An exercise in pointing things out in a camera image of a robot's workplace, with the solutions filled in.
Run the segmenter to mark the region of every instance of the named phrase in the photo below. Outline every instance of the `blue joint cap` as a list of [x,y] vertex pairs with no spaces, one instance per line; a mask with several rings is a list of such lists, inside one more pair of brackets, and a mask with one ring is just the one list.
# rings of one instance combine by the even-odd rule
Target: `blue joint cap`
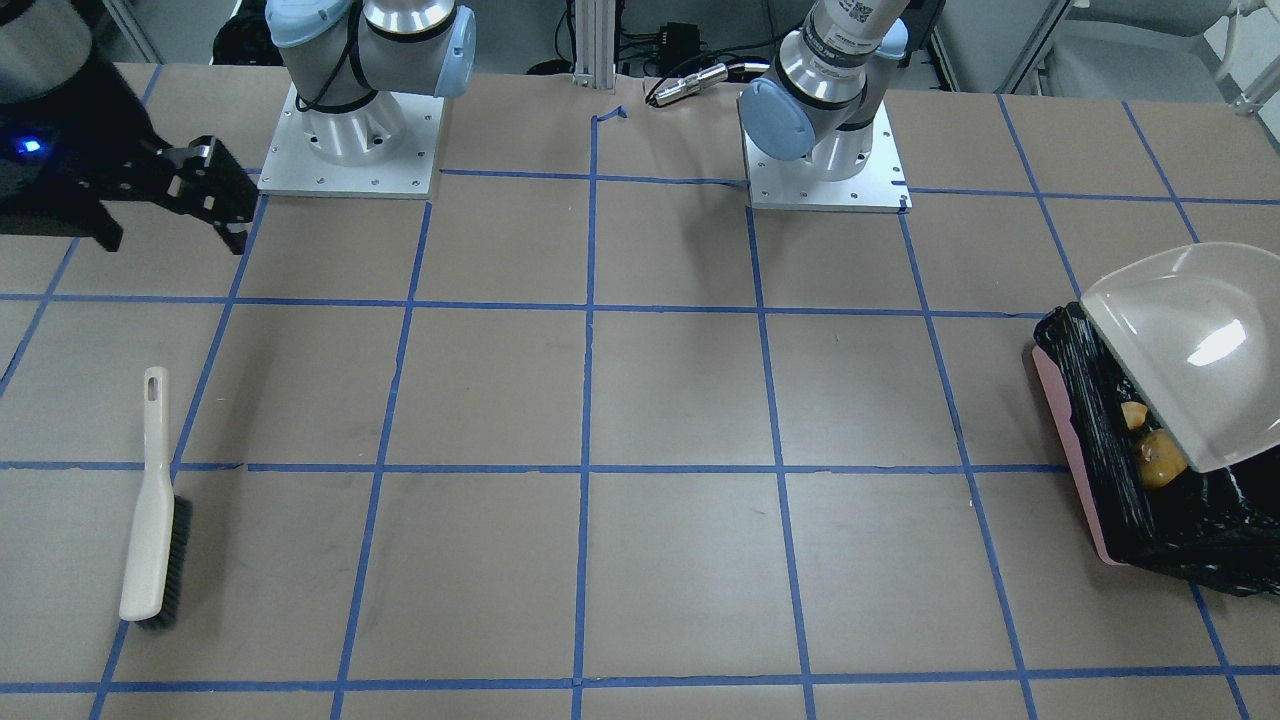
[[457,97],[471,85],[471,69],[476,60],[476,15],[466,5],[457,6],[449,47],[440,63],[440,78],[435,82],[436,97]]
[[351,0],[268,0],[266,27],[280,49],[297,47],[338,24]]
[[799,160],[818,142],[800,102],[769,78],[755,78],[746,86],[739,113],[742,129],[769,158]]
[[884,40],[881,40],[881,46],[876,49],[876,54],[881,58],[887,58],[890,60],[901,60],[906,58],[906,23],[902,18],[893,20],[893,27],[888,28],[884,33]]

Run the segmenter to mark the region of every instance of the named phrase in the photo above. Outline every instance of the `chair seat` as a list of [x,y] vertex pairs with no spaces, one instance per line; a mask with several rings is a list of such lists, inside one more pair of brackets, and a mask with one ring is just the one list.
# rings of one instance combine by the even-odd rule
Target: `chair seat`
[[1046,91],[1062,97],[1224,102],[1213,76],[1189,53],[1059,33]]

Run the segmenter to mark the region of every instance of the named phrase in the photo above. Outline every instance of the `white bowl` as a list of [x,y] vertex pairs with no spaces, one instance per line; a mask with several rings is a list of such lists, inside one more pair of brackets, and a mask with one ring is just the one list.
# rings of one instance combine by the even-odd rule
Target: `white bowl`
[[1102,278],[1080,305],[1197,471],[1280,445],[1280,258],[1178,247]]

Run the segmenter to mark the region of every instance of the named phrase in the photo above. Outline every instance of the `brown food item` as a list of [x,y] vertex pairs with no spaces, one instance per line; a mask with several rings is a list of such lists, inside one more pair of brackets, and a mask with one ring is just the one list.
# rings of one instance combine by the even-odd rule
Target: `brown food item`
[[1138,441],[1138,478],[1142,487],[1160,489],[1183,474],[1187,457],[1174,442],[1174,436],[1161,428]]
[[1147,421],[1147,406],[1140,402],[1121,402],[1120,411],[1124,413],[1124,424],[1130,433]]

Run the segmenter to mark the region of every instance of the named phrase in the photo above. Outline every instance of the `brush bristles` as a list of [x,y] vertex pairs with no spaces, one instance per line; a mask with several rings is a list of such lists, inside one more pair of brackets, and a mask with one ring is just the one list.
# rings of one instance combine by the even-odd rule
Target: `brush bristles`
[[195,507],[183,497],[173,498],[173,533],[169,538],[169,569],[164,577],[164,602],[154,618],[138,620],[145,630],[163,630],[178,620],[178,596],[182,592],[182,564],[187,557],[187,539],[191,537],[191,516]]

